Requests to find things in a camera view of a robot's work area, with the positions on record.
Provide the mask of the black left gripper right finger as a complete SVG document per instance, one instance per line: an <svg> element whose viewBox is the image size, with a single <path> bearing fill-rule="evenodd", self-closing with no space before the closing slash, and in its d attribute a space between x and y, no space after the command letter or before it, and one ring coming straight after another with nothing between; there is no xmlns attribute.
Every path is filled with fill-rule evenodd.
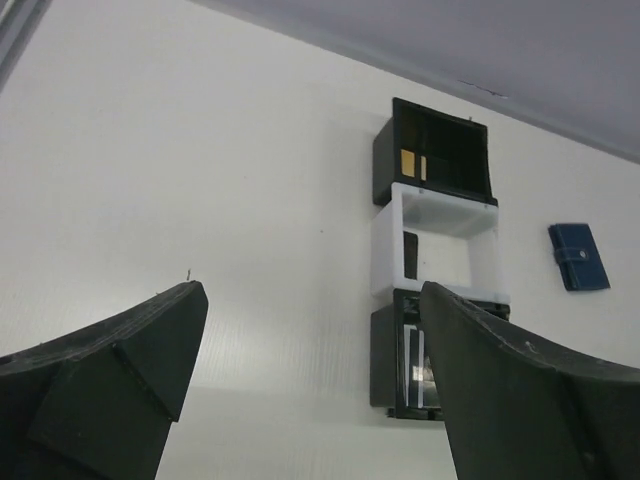
<svg viewBox="0 0 640 480"><path fill-rule="evenodd" d="M435 282L420 327L460 479L636 479L639 371L485 312Z"/></svg>

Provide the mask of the blue leather card holder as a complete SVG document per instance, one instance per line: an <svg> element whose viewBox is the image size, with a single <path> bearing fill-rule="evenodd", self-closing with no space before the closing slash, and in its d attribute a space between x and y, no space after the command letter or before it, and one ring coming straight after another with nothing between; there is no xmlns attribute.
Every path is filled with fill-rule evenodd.
<svg viewBox="0 0 640 480"><path fill-rule="evenodd" d="M553 256L567 291L588 292L610 288L590 226L557 223L548 227Z"/></svg>

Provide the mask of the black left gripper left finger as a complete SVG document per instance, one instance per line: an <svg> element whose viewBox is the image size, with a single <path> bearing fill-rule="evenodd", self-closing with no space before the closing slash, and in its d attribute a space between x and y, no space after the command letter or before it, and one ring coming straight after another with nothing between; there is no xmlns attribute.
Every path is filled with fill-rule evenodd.
<svg viewBox="0 0 640 480"><path fill-rule="evenodd" d="M155 478L207 311L203 285L184 282L2 356L2 478Z"/></svg>

